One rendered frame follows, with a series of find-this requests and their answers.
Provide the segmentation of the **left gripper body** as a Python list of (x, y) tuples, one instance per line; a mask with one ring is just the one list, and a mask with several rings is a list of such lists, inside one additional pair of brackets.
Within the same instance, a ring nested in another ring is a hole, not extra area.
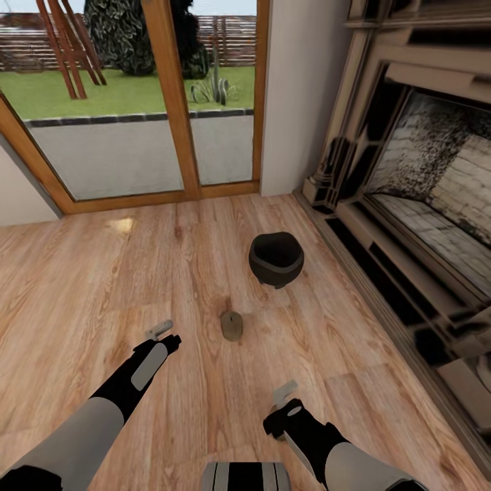
[(174, 335), (170, 335), (163, 340), (160, 340), (159, 342), (164, 343), (168, 349), (168, 355), (172, 354), (175, 352), (179, 346), (176, 343)]

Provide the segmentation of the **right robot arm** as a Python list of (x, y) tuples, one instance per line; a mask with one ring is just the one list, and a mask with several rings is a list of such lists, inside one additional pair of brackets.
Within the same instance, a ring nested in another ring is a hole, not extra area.
[(349, 443), (331, 422), (318, 422), (297, 398), (289, 381), (272, 392), (275, 410), (263, 421), (273, 438), (286, 441), (311, 475), (328, 491), (431, 491), (403, 470), (390, 466)]

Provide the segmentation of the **cauldron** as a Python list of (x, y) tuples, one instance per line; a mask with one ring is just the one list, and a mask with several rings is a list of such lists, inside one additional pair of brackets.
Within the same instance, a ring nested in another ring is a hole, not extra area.
[(257, 235), (249, 252), (250, 269), (261, 284), (285, 287), (301, 273), (303, 253), (297, 239), (286, 231)]

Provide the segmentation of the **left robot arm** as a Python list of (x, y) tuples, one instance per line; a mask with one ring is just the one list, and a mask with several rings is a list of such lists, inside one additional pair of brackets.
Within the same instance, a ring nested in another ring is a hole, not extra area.
[(106, 454), (181, 338), (158, 336), (165, 320), (144, 332), (145, 342), (100, 388), (37, 447), (0, 476), (0, 491), (87, 491)]

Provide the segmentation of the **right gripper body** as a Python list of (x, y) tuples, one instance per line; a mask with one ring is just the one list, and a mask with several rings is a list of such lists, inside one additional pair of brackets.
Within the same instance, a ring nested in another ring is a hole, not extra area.
[(287, 405), (284, 406), (281, 410), (275, 409), (270, 412), (267, 416), (266, 420), (271, 429), (271, 435), (273, 438), (279, 438), (284, 434), (284, 426), (283, 426), (283, 417), (286, 411), (290, 410), (294, 406), (301, 406), (301, 402), (297, 398), (293, 398)]

